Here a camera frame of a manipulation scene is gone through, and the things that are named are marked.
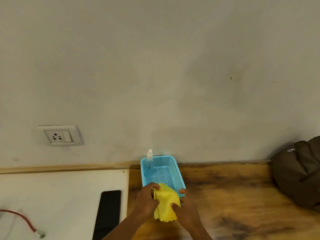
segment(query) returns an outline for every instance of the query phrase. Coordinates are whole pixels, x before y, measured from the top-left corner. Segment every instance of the smartphone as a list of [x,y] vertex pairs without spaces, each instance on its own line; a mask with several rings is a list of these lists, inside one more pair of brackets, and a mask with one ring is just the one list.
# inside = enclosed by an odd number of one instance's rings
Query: smartphone
[[101,193],[92,240],[102,240],[119,224],[120,206],[121,190]]

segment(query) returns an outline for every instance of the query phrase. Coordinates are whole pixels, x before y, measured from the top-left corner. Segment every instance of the dark wood stain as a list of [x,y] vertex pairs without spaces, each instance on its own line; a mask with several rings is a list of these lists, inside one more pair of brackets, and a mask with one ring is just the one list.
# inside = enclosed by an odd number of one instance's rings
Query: dark wood stain
[[[214,240],[318,240],[320,214],[281,194],[268,163],[180,164],[203,225]],[[128,212],[142,187],[140,168],[129,173]],[[191,239],[177,221],[150,218],[136,240]]]

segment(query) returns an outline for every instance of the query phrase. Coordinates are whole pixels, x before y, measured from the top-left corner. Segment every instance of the white desk surface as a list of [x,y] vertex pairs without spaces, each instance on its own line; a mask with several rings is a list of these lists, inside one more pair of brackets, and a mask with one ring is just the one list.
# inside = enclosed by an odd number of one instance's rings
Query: white desk surface
[[[0,208],[26,215],[44,240],[91,240],[100,195],[121,190],[127,213],[129,170],[91,170],[0,175]],[[0,212],[1,240],[35,240],[20,217]]]

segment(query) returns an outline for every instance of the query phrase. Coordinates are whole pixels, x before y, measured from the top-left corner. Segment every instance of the white wall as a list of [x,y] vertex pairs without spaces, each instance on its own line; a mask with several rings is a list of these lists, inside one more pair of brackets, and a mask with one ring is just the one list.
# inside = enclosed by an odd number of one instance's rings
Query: white wall
[[[1,0],[0,166],[263,159],[319,135],[319,6]],[[37,125],[85,145],[38,145]]]
[[[128,184],[128,169],[0,175],[0,208],[27,216],[46,240],[90,240],[103,191],[121,190],[126,218]],[[37,238],[22,218],[0,212],[0,239]]]

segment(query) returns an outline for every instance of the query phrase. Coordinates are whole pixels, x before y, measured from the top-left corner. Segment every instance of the yellow cloth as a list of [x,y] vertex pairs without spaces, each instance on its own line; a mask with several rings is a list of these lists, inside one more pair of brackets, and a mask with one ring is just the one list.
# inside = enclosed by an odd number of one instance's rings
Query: yellow cloth
[[154,196],[155,200],[159,200],[160,203],[158,204],[157,208],[154,211],[154,218],[160,219],[162,222],[169,222],[177,219],[176,214],[174,213],[173,209],[171,208],[171,203],[175,203],[178,206],[180,204],[180,198],[178,194],[172,189],[166,186],[165,184],[159,184],[160,189],[154,189]]

